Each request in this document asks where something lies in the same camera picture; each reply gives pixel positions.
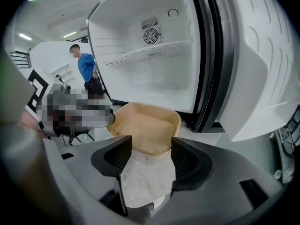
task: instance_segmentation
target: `wire shelf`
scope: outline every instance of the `wire shelf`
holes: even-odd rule
[[[146,56],[148,58],[148,55],[152,53],[162,53],[162,54],[176,53],[188,49],[192,44],[192,42],[193,42],[192,40],[185,40],[185,41],[176,41],[176,42],[147,46],[147,47],[139,48],[134,51],[128,52],[112,61],[104,62],[104,64],[111,65],[119,62],[124,62],[126,60],[129,60],[137,56]]]

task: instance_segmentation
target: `floor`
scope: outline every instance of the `floor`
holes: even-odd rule
[[[122,106],[121,105],[112,105],[112,109],[114,111],[114,113],[119,110]],[[108,138],[112,138],[113,135],[107,130],[107,128],[105,127],[98,127],[95,129],[92,129],[89,134],[95,138],[95,141],[102,141]],[[179,134],[178,137],[182,137],[182,138],[186,138],[186,139],[191,139],[191,140],[195,140],[198,142],[202,142],[202,143],[206,143],[212,146],[215,146],[219,137],[220,137],[221,133],[192,133],[191,130],[187,127],[185,121],[181,121],[181,125],[180,125],[180,130],[179,130]],[[90,138],[84,134],[79,135],[78,138],[83,142],[83,143],[87,143],[86,141],[90,141]],[[73,145],[80,145],[82,144],[81,142],[79,142],[78,140],[74,139],[74,141],[72,142]]]
[[[240,142],[231,142],[226,133],[222,133],[216,147],[235,151],[262,170],[274,175],[278,165],[278,144],[272,142],[269,134]]]

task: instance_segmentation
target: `blue t-shirt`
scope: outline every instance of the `blue t-shirt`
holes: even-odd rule
[[[88,82],[93,78],[94,66],[95,62],[93,55],[82,53],[80,59],[78,60],[78,69],[85,82]]]

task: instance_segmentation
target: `beige bowl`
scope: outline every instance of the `beige bowl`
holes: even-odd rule
[[[126,104],[115,116],[108,131],[114,136],[131,135],[133,149],[152,156],[167,153],[181,122],[175,111],[141,103]]]

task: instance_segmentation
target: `fan grille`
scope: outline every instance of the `fan grille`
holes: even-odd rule
[[[154,27],[154,26],[157,26],[158,25],[158,18],[157,17],[152,17],[152,18],[149,18],[145,21],[142,21],[142,29],[145,30],[147,28],[150,28],[150,27]]]
[[[155,44],[159,35],[159,32],[155,28],[148,28],[144,32],[144,41],[147,44]]]

